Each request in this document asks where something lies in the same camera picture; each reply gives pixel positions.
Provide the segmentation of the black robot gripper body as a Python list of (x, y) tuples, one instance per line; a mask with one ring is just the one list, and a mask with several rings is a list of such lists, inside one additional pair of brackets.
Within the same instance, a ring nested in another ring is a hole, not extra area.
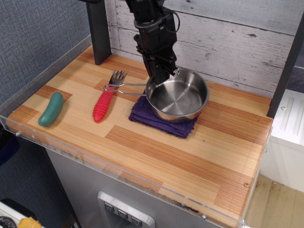
[(175, 63), (177, 57), (173, 46), (177, 42), (177, 32), (173, 14), (160, 14), (145, 23), (135, 20), (134, 25), (139, 30), (139, 34), (134, 36), (139, 53), (170, 64)]

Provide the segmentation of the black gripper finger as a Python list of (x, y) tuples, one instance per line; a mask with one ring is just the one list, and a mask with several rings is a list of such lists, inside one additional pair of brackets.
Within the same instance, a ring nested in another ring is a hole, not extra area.
[(159, 85), (169, 79), (170, 76), (177, 76), (180, 73), (180, 69), (176, 67), (176, 60), (170, 61), (155, 60), (155, 84)]
[(156, 73), (155, 73), (155, 56), (150, 55), (148, 53), (143, 52), (142, 53), (142, 58), (143, 58), (143, 62), (144, 65), (146, 67), (146, 70), (148, 72), (148, 75), (150, 78), (155, 78), (156, 77)]

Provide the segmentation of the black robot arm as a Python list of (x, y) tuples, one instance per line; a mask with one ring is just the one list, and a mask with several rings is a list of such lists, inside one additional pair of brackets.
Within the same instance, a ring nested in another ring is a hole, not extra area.
[(127, 0), (134, 15), (134, 36), (137, 51), (142, 55), (149, 77), (159, 85), (179, 73), (173, 46), (177, 42), (174, 16), (177, 13), (163, 6), (163, 0)]

